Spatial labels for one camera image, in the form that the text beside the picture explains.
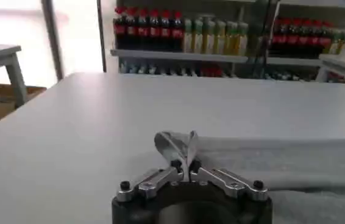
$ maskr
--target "store shelf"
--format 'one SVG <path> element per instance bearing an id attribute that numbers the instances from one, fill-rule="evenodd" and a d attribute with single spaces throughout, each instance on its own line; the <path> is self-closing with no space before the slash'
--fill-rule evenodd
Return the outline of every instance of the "store shelf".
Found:
<path id="1" fill-rule="evenodd" d="M 268 58 L 269 65 L 296 65 L 296 66 L 320 66 L 319 59 L 301 59 L 301 58 Z"/>
<path id="2" fill-rule="evenodd" d="M 345 0 L 281 0 L 281 4 L 345 9 Z"/>
<path id="3" fill-rule="evenodd" d="M 218 55 L 218 54 L 192 54 L 180 52 L 161 52 L 161 51 L 138 51 L 138 50 L 110 50 L 112 56 L 130 57 L 130 58 L 155 58 L 155 59 L 170 59 L 170 60 L 191 60 L 191 61 L 217 61 L 217 62 L 231 62 L 231 63 L 245 63 L 247 57 Z"/>

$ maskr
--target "gray towel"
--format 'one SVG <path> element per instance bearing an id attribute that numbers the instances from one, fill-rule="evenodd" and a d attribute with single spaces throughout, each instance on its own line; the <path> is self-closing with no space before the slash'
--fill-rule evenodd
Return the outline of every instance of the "gray towel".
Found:
<path id="1" fill-rule="evenodd" d="M 188 141 L 187 135 L 170 134 Z M 273 223 L 345 224 L 345 140 L 200 137 L 198 147 L 206 166 L 265 182 L 274 204 Z"/>

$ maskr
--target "red cola bottle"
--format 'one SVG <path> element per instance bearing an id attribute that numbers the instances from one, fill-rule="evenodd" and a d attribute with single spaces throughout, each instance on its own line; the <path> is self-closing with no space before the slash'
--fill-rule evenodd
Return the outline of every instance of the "red cola bottle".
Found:
<path id="1" fill-rule="evenodd" d="M 149 41 L 149 20 L 148 20 L 148 13 L 146 9 L 142 9 L 138 17 L 138 37 L 140 41 L 139 48 L 142 50 L 147 50 L 150 41 Z"/>
<path id="2" fill-rule="evenodd" d="M 170 27 L 170 12 L 164 10 L 162 13 L 162 20 L 160 21 L 160 43 L 163 51 L 172 51 L 171 47 L 171 27 Z"/>
<path id="3" fill-rule="evenodd" d="M 154 9 L 149 18 L 149 48 L 150 50 L 160 50 L 160 20 L 158 10 Z"/>
<path id="4" fill-rule="evenodd" d="M 117 49 L 124 48 L 126 41 L 126 23 L 124 17 L 124 7 L 117 7 L 115 9 L 116 16 L 113 19 L 113 30 L 115 34 L 115 43 Z"/>
<path id="5" fill-rule="evenodd" d="M 138 24 L 136 21 L 136 8 L 130 8 L 128 15 L 126 16 L 126 49 L 137 49 L 138 48 Z"/>
<path id="6" fill-rule="evenodd" d="M 172 48 L 175 52 L 182 52 L 183 51 L 183 30 L 184 25 L 182 22 L 182 14 L 181 12 L 175 12 L 175 18 L 172 24 Z"/>

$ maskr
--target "black screw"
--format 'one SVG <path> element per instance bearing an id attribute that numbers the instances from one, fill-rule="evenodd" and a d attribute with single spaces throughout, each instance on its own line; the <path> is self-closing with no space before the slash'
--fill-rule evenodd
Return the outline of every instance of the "black screw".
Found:
<path id="1" fill-rule="evenodd" d="M 253 186 L 254 186 L 254 188 L 257 189 L 257 190 L 262 190 L 264 184 L 263 184 L 263 182 L 260 181 L 260 180 L 255 180 L 254 183 L 253 183 Z"/>
<path id="2" fill-rule="evenodd" d="M 190 170 L 194 173 L 198 173 L 199 168 L 201 167 L 201 162 L 198 160 L 193 160 L 190 164 Z"/>
<path id="3" fill-rule="evenodd" d="M 119 188 L 121 188 L 122 191 L 129 191 L 129 189 L 130 189 L 130 183 L 129 183 L 129 181 L 122 181 L 122 182 L 119 184 Z"/>

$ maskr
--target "yellow bottle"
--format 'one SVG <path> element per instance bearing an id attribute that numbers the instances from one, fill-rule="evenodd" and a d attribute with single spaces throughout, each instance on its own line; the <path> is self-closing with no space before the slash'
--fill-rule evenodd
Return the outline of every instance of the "yellow bottle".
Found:
<path id="1" fill-rule="evenodd" d="M 226 24 L 223 21 L 217 21 L 217 36 L 215 38 L 214 53 L 223 54 L 226 43 Z"/>

